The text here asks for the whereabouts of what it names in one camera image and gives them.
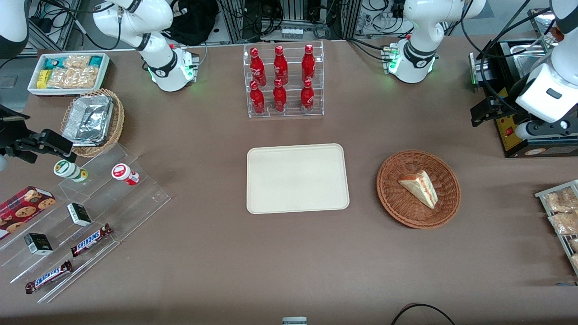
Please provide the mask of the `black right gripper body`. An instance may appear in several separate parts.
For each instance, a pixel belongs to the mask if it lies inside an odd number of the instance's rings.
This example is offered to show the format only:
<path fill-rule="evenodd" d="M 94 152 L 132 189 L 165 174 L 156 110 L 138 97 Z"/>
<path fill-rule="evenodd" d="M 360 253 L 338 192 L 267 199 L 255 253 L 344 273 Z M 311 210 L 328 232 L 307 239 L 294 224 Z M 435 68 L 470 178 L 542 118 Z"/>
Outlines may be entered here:
<path fill-rule="evenodd" d="M 17 140 L 30 135 L 25 120 L 28 115 L 13 111 L 5 106 L 0 107 L 0 148 L 15 144 Z"/>

